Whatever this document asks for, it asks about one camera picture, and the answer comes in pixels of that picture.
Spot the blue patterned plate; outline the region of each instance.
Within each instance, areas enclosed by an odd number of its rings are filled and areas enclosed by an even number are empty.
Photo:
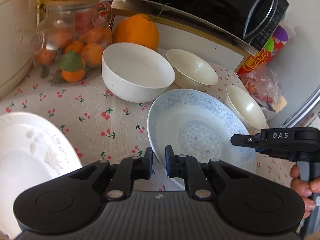
[[[253,148],[233,146],[235,133],[249,134],[240,119],[219,100],[191,89],[176,89],[160,95],[148,114],[148,136],[153,152],[165,170],[165,147],[174,153],[194,156],[207,163],[221,159],[255,173]],[[183,187],[182,179],[174,179]]]

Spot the cherry print tablecloth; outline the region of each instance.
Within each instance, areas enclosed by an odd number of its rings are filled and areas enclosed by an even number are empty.
[[[205,87],[222,102],[226,87],[234,84],[244,88],[237,75],[225,68],[215,69],[219,82]],[[100,159],[111,164],[123,158],[142,156],[150,147],[147,116],[152,102],[129,103],[114,96],[105,86],[101,74],[88,82],[74,86],[52,87],[31,70],[24,81],[1,99],[0,113],[26,111],[38,114],[57,126],[75,148],[82,165]],[[174,84],[169,89],[177,88]],[[181,190],[166,177],[158,160],[153,159],[150,180],[139,180],[137,190]],[[257,174],[289,186],[290,164],[257,153]]]

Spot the fingernail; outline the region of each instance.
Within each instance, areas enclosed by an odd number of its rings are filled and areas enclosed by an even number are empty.
[[[312,195],[312,190],[311,188],[306,188],[303,193],[306,197],[310,197]]]
[[[306,209],[307,210],[314,210],[316,208],[316,204],[314,202],[308,202],[307,203],[307,206],[306,206]]]
[[[312,191],[316,191],[317,189],[320,188],[320,183],[319,183],[319,181],[312,181],[312,182],[310,182],[310,187],[311,187]]]

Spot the black microwave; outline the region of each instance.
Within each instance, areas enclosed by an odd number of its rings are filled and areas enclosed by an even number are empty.
[[[232,35],[261,51],[283,18],[287,0],[143,0]]]

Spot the glass jar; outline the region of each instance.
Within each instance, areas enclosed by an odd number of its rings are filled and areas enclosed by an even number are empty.
[[[34,33],[19,31],[14,48],[29,49],[39,75],[51,85],[84,82],[101,71],[102,53],[110,45],[100,0],[49,0]]]

